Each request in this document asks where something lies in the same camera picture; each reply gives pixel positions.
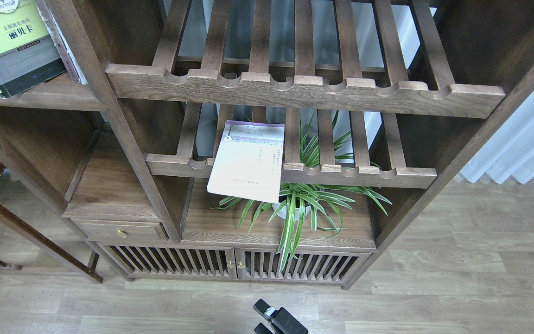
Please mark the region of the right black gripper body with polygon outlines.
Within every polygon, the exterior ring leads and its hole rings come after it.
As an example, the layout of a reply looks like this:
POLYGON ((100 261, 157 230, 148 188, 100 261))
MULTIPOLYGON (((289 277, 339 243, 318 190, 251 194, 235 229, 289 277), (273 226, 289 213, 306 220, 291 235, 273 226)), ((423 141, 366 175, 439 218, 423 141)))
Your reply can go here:
POLYGON ((269 323, 276 334, 308 334, 309 330, 302 325, 291 313, 281 307, 269 316, 269 323))

